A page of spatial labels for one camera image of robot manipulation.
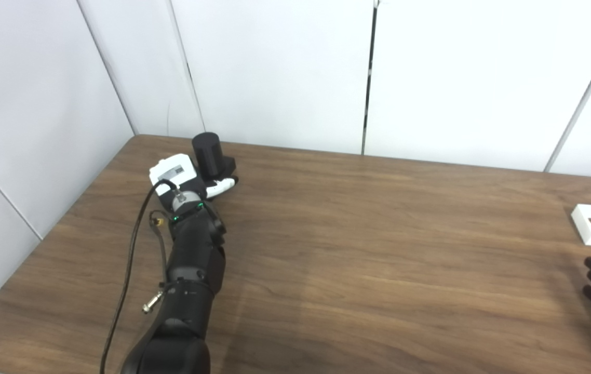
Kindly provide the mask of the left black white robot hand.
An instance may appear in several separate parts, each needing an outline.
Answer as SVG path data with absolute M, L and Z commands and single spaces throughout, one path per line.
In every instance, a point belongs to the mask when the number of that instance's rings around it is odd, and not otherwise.
M 215 198 L 238 184 L 238 178 L 235 176 L 204 178 L 186 154 L 160 159 L 158 164 L 149 170 L 149 180 L 152 185 L 157 185 L 160 180 L 169 180 L 182 192 L 194 192 L 204 199 Z

